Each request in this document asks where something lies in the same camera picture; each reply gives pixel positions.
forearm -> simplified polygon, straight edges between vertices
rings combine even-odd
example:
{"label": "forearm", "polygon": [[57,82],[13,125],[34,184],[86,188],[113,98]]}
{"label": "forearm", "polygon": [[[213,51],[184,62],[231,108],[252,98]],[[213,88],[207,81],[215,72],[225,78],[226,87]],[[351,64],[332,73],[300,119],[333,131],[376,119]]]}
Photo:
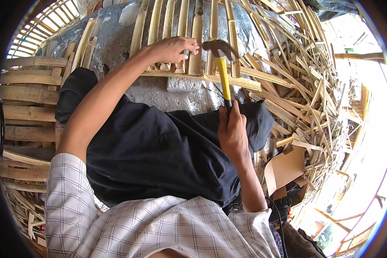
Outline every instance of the forearm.
{"label": "forearm", "polygon": [[70,117],[57,153],[67,152],[86,162],[86,149],[119,99],[154,61],[145,48],[108,74],[83,98]]}
{"label": "forearm", "polygon": [[241,197],[245,212],[258,212],[267,209],[267,201],[258,176],[254,171],[249,156],[240,164],[235,165],[241,182]]}

cardboard box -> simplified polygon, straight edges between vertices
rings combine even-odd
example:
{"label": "cardboard box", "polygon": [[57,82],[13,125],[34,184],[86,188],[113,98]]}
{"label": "cardboard box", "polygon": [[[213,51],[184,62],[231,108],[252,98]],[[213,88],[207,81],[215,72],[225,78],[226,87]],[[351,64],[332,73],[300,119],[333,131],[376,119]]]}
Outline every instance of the cardboard box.
{"label": "cardboard box", "polygon": [[287,196],[285,185],[294,181],[302,189],[291,197],[292,206],[299,204],[303,199],[308,187],[308,180],[304,179],[304,151],[303,147],[292,146],[285,152],[273,157],[265,166],[265,180],[267,182],[268,194],[273,200]]}
{"label": "cardboard box", "polygon": [[265,166],[265,180],[268,194],[271,196],[276,190],[295,178],[304,174],[304,148],[292,146],[281,154],[273,157]]}

black pants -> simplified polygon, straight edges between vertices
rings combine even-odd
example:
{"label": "black pants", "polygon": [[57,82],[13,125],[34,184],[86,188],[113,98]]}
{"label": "black pants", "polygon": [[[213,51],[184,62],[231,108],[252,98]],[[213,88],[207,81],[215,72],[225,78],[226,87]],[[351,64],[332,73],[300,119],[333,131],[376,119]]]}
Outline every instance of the black pants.
{"label": "black pants", "polygon": [[[66,124],[97,84],[94,72],[77,68],[59,93],[56,120]],[[247,117],[249,151],[265,145],[273,118],[265,103],[240,105]],[[88,146],[87,175],[95,195],[112,207],[127,200],[202,196],[221,207],[239,193],[238,174],[220,148],[218,111],[192,116],[164,113],[125,95]]]}

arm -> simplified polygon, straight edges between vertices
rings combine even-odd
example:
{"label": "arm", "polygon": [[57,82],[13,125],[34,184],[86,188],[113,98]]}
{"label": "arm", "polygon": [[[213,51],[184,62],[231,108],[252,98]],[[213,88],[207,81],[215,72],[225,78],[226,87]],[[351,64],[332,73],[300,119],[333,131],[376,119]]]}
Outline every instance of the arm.
{"label": "arm", "polygon": [[179,63],[188,58],[185,54],[180,54],[182,50],[188,49],[197,54],[198,48],[194,38],[175,37],[141,49],[99,81],[83,98],[64,129],[56,154],[70,153],[86,162],[86,150],[90,141],[106,122],[125,91],[143,71],[156,62]]}
{"label": "arm", "polygon": [[254,171],[248,149],[248,137],[245,129],[246,117],[239,113],[238,102],[234,100],[232,103],[229,121],[227,111],[222,106],[219,108],[219,116],[218,139],[221,149],[231,159],[238,171],[244,210],[258,212],[267,209],[263,188]]}

hammer head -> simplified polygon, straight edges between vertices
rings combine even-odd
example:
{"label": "hammer head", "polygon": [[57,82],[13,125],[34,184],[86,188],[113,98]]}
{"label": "hammer head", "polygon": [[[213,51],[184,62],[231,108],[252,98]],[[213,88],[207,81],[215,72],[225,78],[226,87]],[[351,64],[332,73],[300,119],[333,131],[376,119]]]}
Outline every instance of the hammer head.
{"label": "hammer head", "polygon": [[225,41],[212,40],[202,43],[202,48],[211,50],[216,57],[226,56],[229,61],[240,59],[239,54]]}

